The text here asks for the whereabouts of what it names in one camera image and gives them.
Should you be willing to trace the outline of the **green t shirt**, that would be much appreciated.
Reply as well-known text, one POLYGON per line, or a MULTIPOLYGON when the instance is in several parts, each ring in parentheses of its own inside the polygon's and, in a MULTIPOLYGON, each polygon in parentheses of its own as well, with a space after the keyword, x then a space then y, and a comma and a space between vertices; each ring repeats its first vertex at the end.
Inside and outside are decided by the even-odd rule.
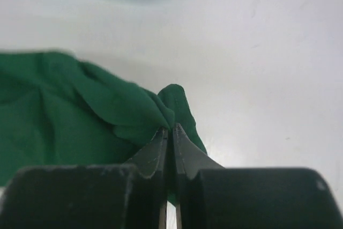
POLYGON ((2 186, 25 166, 123 163, 176 124, 205 150, 180 85, 153 93, 65 53, 1 53, 2 186))

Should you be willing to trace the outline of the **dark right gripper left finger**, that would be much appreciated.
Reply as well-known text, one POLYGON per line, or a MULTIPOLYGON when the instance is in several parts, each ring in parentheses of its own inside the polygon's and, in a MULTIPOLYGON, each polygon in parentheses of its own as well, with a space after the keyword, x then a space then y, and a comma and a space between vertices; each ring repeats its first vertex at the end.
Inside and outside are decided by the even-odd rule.
POLYGON ((1 228, 165 228, 168 131, 123 164, 19 170, 1 197, 1 228))

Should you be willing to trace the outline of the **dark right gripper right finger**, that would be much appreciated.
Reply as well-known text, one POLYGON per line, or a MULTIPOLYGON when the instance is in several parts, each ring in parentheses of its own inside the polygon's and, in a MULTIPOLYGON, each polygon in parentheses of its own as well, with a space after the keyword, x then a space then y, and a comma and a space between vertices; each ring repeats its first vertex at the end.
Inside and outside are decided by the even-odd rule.
POLYGON ((173 130, 178 228, 342 228, 330 187, 308 168, 224 168, 173 130))

